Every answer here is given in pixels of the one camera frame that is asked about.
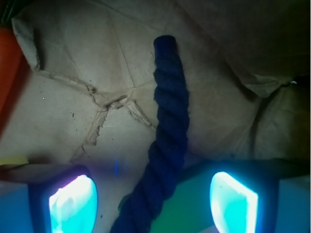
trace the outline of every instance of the cyan light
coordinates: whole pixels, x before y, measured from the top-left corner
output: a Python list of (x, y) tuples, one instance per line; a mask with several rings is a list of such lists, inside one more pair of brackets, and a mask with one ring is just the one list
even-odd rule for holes
[(49, 198), (52, 233), (91, 233), (97, 214), (97, 190), (86, 175), (78, 176)]
[(258, 194), (226, 172), (218, 172), (212, 178), (210, 207), (220, 233), (255, 232)]

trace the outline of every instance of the blue rope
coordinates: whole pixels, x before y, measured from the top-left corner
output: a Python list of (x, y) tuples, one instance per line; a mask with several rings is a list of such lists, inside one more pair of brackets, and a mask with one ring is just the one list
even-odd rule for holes
[(184, 164), (189, 126), (188, 99), (183, 67), (176, 40), (164, 35), (154, 41), (154, 72), (158, 103), (156, 140), (150, 146), (143, 177), (125, 201), (111, 233), (147, 233), (170, 198)]

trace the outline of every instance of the light panel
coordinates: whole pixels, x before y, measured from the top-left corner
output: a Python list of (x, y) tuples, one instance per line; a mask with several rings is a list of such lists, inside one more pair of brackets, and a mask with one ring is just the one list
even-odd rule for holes
[(212, 178), (210, 207), (220, 233), (255, 232), (258, 194), (226, 172)]
[(86, 175), (78, 176), (49, 198), (52, 233), (91, 233), (97, 213), (97, 190)]

